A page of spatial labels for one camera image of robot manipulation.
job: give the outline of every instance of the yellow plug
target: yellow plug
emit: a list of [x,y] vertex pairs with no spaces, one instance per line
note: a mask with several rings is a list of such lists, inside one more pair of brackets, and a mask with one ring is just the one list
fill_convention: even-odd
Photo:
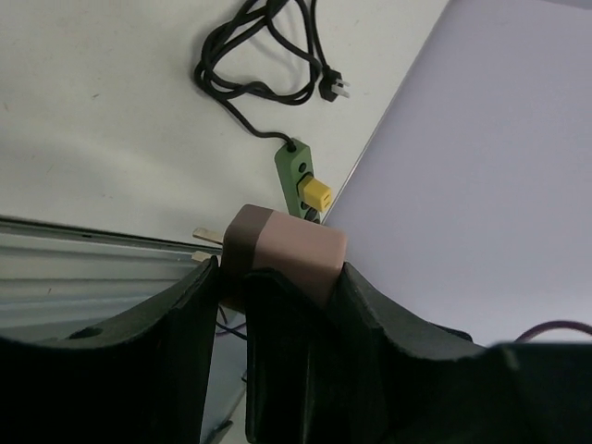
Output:
[[310,174],[298,182],[298,194],[305,204],[320,213],[325,212],[333,204],[331,189]]

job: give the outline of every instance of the white surface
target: white surface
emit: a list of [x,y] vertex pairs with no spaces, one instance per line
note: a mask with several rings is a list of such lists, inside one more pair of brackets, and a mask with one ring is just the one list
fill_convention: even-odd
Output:
[[[247,134],[190,80],[205,35],[241,3],[2,2],[0,214],[190,241],[196,226],[226,228],[243,204],[284,209],[280,143]],[[351,99],[236,103],[257,128],[310,144],[316,175],[337,192],[447,3],[322,0],[321,39]],[[302,44],[294,5],[277,25]],[[261,35],[220,71],[287,92],[307,66]]]
[[590,10],[451,3],[328,218],[370,282],[482,344],[592,323],[591,42]]

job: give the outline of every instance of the black power cord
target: black power cord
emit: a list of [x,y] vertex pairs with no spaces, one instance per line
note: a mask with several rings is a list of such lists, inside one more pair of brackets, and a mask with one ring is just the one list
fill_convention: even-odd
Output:
[[[201,60],[193,71],[195,84],[224,106],[253,136],[262,139],[282,139],[288,145],[289,151],[292,152],[296,150],[296,146],[287,134],[278,131],[260,131],[249,122],[236,106],[230,103],[230,100],[244,94],[252,94],[284,105],[302,105],[312,97],[315,92],[315,85],[321,76],[324,78],[321,80],[319,90],[325,100],[333,102],[338,95],[348,96],[343,91],[343,87],[347,86],[347,83],[341,79],[340,73],[330,68],[323,53],[316,26],[317,0],[311,0],[310,8],[304,0],[294,1],[298,4],[304,21],[306,51],[303,51],[281,35],[273,23],[274,17],[289,0],[267,0],[264,6],[254,10],[251,9],[257,3],[257,0],[247,0],[231,21],[218,26],[207,36],[203,43]],[[249,24],[251,26],[232,37],[238,28]],[[263,28],[267,28],[273,38],[284,48],[309,64],[309,81],[299,91],[292,94],[278,94],[262,81],[257,80],[241,84],[222,79],[214,72],[217,63],[225,55],[249,40]]]

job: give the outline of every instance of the metal prong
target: metal prong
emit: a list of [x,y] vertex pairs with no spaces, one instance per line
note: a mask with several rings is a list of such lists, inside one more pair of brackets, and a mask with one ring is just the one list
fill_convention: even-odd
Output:
[[345,91],[343,88],[341,88],[340,86],[333,85],[331,87],[331,91],[333,93],[335,93],[336,95],[340,95],[341,97],[345,97],[346,99],[350,98],[350,94],[347,91]]
[[210,253],[204,253],[204,252],[195,252],[194,254],[191,255],[191,259],[192,261],[195,262],[204,262],[204,261],[209,261],[212,258],[213,254]]
[[224,240],[224,235],[216,233],[215,231],[212,231],[207,228],[197,228],[195,231],[193,231],[193,237],[195,239],[212,242],[217,245],[222,245],[222,242]]

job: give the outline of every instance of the purple cable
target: purple cable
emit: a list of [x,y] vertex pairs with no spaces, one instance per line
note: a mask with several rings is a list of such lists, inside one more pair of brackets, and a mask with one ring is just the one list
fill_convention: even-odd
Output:
[[566,330],[573,330],[579,331],[582,333],[586,333],[587,335],[592,336],[592,326],[588,324],[584,324],[583,322],[577,321],[549,321],[539,324],[530,328],[529,330],[525,331],[520,337],[516,340],[516,342],[527,342],[532,338],[537,337],[538,335],[542,335],[551,330],[557,329],[566,329]]

